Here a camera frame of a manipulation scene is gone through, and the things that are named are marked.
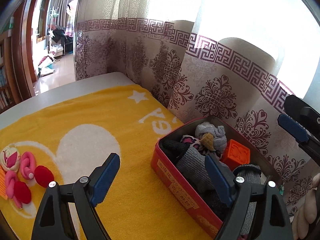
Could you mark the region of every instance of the silver bolt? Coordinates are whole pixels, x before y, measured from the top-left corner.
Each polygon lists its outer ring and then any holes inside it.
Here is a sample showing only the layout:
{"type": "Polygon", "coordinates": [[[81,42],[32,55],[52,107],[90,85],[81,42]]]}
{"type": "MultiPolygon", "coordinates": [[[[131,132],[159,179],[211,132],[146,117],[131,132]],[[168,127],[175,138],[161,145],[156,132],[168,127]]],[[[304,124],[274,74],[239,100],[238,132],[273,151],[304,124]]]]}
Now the silver bolt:
{"type": "Polygon", "coordinates": [[[55,181],[51,181],[51,182],[49,183],[49,187],[55,187],[55,185],[56,185],[56,182],[55,182],[55,181]]]}
{"type": "Polygon", "coordinates": [[[236,181],[239,182],[239,183],[244,183],[244,178],[242,177],[236,177],[236,181]]]}
{"type": "Polygon", "coordinates": [[[272,180],[270,180],[270,181],[268,182],[268,185],[269,185],[270,187],[275,187],[275,186],[276,186],[276,184],[275,184],[274,181],[272,181],[272,180]]]}
{"type": "Polygon", "coordinates": [[[86,183],[88,181],[88,177],[81,177],[80,182],[81,183],[86,183]]]}

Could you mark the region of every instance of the tiled floor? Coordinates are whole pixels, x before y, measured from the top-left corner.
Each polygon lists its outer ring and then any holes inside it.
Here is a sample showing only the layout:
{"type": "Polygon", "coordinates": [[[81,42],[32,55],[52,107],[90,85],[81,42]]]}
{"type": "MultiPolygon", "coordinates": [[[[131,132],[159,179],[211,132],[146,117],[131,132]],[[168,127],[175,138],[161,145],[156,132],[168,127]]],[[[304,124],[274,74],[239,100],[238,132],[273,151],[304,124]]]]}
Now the tiled floor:
{"type": "Polygon", "coordinates": [[[53,63],[54,73],[41,77],[37,81],[34,87],[36,95],[76,81],[73,54],[66,54],[57,59],[60,61],[53,63]]]}

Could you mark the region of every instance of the finger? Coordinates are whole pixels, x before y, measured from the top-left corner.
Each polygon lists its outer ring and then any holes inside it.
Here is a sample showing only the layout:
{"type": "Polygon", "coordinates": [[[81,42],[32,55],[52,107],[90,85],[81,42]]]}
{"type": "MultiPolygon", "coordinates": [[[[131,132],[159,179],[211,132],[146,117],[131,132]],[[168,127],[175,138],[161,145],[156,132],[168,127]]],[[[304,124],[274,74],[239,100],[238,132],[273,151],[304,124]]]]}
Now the finger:
{"type": "Polygon", "coordinates": [[[293,233],[293,240],[297,240],[299,238],[298,235],[298,215],[299,215],[299,210],[294,214],[294,218],[292,221],[292,233],[293,233]]]}
{"type": "Polygon", "coordinates": [[[313,180],[312,180],[312,187],[318,187],[320,182],[320,173],[318,173],[316,176],[314,176],[313,180]]]}
{"type": "Polygon", "coordinates": [[[317,218],[316,190],[311,189],[304,201],[304,216],[309,224],[312,224],[317,218]]]}
{"type": "Polygon", "coordinates": [[[298,235],[300,239],[304,239],[309,230],[309,223],[304,217],[304,206],[302,205],[298,214],[298,235]]]}

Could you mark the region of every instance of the rectangular box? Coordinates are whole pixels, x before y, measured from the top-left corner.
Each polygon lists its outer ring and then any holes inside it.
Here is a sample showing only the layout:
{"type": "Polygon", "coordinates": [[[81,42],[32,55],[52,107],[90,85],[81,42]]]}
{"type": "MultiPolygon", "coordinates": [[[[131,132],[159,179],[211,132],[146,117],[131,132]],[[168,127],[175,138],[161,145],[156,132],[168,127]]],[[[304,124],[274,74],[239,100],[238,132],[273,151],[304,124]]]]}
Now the rectangular box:
{"type": "Polygon", "coordinates": [[[179,200],[182,206],[187,210],[189,215],[212,237],[215,238],[219,231],[222,221],[214,214],[209,206],[203,201],[198,193],[191,187],[187,180],[182,176],[178,169],[171,163],[168,157],[160,149],[163,139],[180,141],[183,135],[194,135],[196,126],[203,122],[210,122],[215,126],[223,125],[226,132],[227,140],[233,139],[250,149],[250,161],[260,166],[261,171],[268,177],[273,176],[273,180],[279,185],[281,178],[272,165],[265,157],[241,134],[234,130],[223,120],[209,116],[195,119],[182,125],[176,130],[165,135],[156,144],[151,167],[159,176],[161,181],[179,200]]]}

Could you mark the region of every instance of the white star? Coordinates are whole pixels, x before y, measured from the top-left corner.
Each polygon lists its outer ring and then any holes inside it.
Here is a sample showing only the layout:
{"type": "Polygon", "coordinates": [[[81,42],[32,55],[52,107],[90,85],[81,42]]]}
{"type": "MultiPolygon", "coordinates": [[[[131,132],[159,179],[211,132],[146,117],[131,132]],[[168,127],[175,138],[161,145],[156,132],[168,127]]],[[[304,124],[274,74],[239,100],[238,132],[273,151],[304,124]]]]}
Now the white star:
{"type": "Polygon", "coordinates": [[[128,97],[130,99],[134,99],[136,103],[139,103],[141,100],[149,100],[148,98],[145,98],[146,93],[139,93],[136,90],[133,91],[133,95],[128,97]]]}

